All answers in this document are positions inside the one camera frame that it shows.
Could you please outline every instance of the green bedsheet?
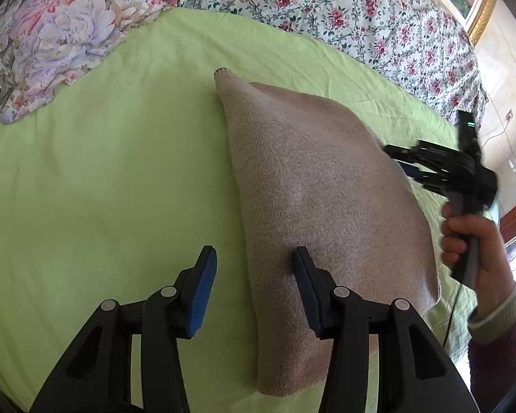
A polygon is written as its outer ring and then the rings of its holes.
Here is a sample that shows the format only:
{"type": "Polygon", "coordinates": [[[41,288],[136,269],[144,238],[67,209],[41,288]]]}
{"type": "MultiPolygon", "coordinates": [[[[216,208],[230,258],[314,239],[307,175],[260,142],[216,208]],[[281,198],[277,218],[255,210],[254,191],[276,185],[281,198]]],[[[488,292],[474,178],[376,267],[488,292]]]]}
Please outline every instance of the green bedsheet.
{"type": "MultiPolygon", "coordinates": [[[[213,81],[219,67],[335,99],[384,142],[455,146],[454,128],[438,114],[308,37],[183,9],[132,30],[48,107],[0,123],[0,388],[23,408],[102,300],[146,298],[212,244],[218,272],[204,326],[179,345],[192,410],[317,411],[320,385],[283,399],[256,391],[239,194],[213,81]]],[[[443,199],[413,188],[439,254],[443,199]]],[[[426,317],[439,338],[455,294],[445,269],[440,281],[441,302],[426,317]]],[[[470,292],[459,306],[450,340],[455,359],[468,339],[470,292]]],[[[376,381],[374,356],[371,411],[376,381]]],[[[136,371],[132,391],[141,398],[136,371]]]]}

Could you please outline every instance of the finger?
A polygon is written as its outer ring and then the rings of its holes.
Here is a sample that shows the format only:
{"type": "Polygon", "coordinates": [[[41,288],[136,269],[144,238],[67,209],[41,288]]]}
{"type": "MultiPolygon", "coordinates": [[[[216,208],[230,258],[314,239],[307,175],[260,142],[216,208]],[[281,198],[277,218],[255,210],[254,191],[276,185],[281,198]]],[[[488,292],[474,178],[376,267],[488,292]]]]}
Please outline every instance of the finger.
{"type": "Polygon", "coordinates": [[[440,245],[444,252],[462,254],[466,251],[466,242],[456,237],[442,237],[440,245]]]}
{"type": "Polygon", "coordinates": [[[449,204],[449,202],[447,202],[441,208],[441,217],[443,217],[444,219],[449,219],[451,217],[451,205],[449,204]]]}
{"type": "Polygon", "coordinates": [[[497,226],[493,221],[474,214],[450,218],[447,220],[447,224],[456,233],[473,234],[484,240],[496,238],[499,234],[497,226]]]}
{"type": "Polygon", "coordinates": [[[453,269],[454,265],[459,260],[459,257],[460,255],[458,253],[443,252],[441,254],[441,261],[450,269],[453,269]]]}
{"type": "Polygon", "coordinates": [[[449,223],[444,220],[440,225],[441,234],[444,236],[453,236],[453,231],[449,227],[449,223]]]}

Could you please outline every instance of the picture frame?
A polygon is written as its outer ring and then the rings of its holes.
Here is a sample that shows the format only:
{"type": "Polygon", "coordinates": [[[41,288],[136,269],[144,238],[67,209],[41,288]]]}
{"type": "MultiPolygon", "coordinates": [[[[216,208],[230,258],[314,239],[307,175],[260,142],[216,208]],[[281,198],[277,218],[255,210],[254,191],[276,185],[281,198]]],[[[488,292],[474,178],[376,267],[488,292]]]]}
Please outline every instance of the picture frame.
{"type": "Polygon", "coordinates": [[[471,44],[476,46],[493,13],[497,0],[474,0],[466,17],[451,0],[438,1],[464,28],[471,44]]]}

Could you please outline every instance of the knit fabric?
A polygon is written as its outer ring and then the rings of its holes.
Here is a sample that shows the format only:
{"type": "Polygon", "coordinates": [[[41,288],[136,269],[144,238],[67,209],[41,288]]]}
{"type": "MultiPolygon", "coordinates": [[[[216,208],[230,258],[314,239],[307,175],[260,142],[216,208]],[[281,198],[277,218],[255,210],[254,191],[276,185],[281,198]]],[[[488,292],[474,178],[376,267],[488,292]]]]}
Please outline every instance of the knit fabric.
{"type": "Polygon", "coordinates": [[[476,309],[468,319],[468,331],[472,340],[486,345],[504,335],[516,322],[516,283],[507,299],[481,321],[476,320],[476,309]]]}
{"type": "Polygon", "coordinates": [[[241,197],[257,385],[287,396],[325,379],[332,348],[308,326],[292,251],[305,245],[365,299],[403,297],[422,314],[439,297],[430,229],[402,169],[349,109],[224,68],[215,80],[241,197]]]}
{"type": "Polygon", "coordinates": [[[516,319],[506,332],[490,343],[479,344],[471,340],[468,360],[471,390],[477,406],[482,413],[491,412],[516,380],[516,319]]]}

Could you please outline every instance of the blue gripper pad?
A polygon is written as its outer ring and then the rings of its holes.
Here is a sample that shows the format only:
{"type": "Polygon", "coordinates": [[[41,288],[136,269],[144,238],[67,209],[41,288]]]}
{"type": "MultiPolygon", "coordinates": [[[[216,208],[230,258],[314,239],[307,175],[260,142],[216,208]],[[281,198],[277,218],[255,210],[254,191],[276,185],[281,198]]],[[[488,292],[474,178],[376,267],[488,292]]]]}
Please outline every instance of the blue gripper pad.
{"type": "Polygon", "coordinates": [[[304,311],[306,312],[306,318],[308,319],[308,325],[315,332],[315,335],[319,337],[323,332],[319,299],[298,250],[295,250],[293,253],[293,272],[296,277],[302,304],[304,305],[304,311]]]}
{"type": "Polygon", "coordinates": [[[413,165],[408,165],[407,163],[402,163],[401,161],[397,161],[397,164],[401,166],[403,172],[405,172],[406,176],[411,178],[419,178],[422,177],[422,171],[413,165]]]}
{"type": "Polygon", "coordinates": [[[210,291],[216,276],[216,267],[216,250],[211,247],[190,303],[189,319],[187,321],[187,333],[190,337],[194,337],[195,333],[202,326],[208,298],[210,297],[210,291]]]}

